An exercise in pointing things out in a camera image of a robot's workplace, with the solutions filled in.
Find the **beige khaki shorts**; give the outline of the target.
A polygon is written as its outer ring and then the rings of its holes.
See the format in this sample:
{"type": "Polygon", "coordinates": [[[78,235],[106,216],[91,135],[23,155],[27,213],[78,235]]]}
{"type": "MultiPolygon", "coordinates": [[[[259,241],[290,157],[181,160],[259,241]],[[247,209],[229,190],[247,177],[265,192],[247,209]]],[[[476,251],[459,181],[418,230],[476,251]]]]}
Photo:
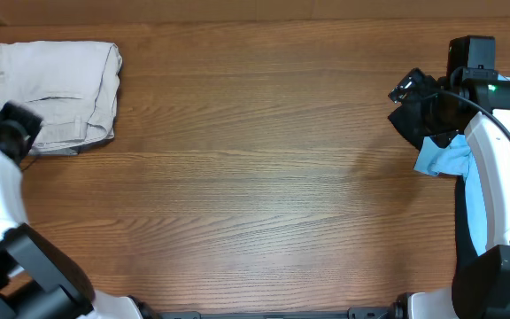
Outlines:
{"type": "Polygon", "coordinates": [[[42,117],[44,151],[106,139],[118,111],[122,56],[115,43],[0,44],[0,108],[16,102],[42,117]]]}

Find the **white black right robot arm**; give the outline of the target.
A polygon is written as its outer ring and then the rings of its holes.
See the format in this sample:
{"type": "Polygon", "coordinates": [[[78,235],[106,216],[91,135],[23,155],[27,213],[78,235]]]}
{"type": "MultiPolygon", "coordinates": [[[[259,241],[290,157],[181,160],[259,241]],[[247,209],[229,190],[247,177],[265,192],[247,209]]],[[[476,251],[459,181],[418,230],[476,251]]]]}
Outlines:
{"type": "Polygon", "coordinates": [[[510,78],[495,55],[491,36],[452,39],[445,76],[415,68],[389,94],[416,169],[457,179],[457,260],[449,287],[401,295],[388,318],[510,318],[510,78]]]}

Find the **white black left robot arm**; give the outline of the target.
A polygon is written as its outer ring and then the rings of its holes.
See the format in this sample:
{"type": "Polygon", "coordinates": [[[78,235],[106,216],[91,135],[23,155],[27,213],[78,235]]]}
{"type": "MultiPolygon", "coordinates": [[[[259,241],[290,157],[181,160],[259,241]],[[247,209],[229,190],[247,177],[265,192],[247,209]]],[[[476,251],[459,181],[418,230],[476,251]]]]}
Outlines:
{"type": "Polygon", "coordinates": [[[13,102],[0,108],[0,319],[153,318],[132,297],[94,289],[89,278],[28,223],[21,161],[42,119],[13,102]]]}

